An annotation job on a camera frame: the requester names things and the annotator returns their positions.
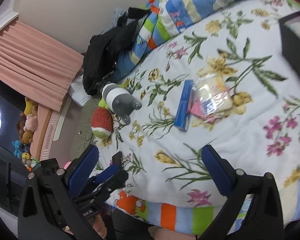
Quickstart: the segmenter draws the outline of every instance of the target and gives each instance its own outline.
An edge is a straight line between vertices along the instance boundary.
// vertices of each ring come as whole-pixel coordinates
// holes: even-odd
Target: person's hand
[[[105,239],[107,236],[107,228],[105,223],[103,222],[101,216],[98,214],[96,215],[94,219],[94,223],[92,225],[92,228],[98,233],[99,236],[101,236],[102,239]],[[65,230],[67,233],[73,235],[71,230]]]

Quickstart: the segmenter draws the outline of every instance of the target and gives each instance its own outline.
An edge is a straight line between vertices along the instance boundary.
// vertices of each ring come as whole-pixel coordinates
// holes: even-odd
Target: gray and white plush toy
[[[115,83],[109,83],[102,89],[102,97],[109,109],[117,114],[125,124],[130,123],[129,115],[136,109],[140,109],[142,103],[132,96],[131,89],[125,89]]]

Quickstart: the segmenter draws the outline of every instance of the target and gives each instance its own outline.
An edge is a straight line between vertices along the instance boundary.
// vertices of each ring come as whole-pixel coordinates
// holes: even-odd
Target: gray rug
[[[94,110],[98,108],[100,100],[101,96],[94,96],[81,109],[79,124],[71,145],[71,160],[78,158],[93,141],[90,121]]]

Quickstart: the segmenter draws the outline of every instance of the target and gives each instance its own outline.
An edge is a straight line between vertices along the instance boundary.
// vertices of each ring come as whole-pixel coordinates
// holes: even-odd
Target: bolt
[[[61,176],[61,175],[65,174],[65,169],[59,169],[59,170],[57,170],[56,173],[58,176]]]
[[[242,176],[242,175],[244,175],[244,170],[242,170],[242,169],[236,169],[235,173],[238,174],[239,176]]]
[[[28,179],[33,179],[34,178],[34,173],[33,172],[30,172],[29,174],[28,174]]]
[[[267,172],[267,173],[266,173],[266,177],[267,177],[268,179],[273,179],[273,175],[272,175],[270,172]]]

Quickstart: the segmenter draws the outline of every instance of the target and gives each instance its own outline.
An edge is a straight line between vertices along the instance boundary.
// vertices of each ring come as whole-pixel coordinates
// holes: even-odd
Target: red plush toy
[[[91,129],[95,137],[108,139],[113,132],[113,120],[110,112],[102,107],[94,110],[91,117]]]

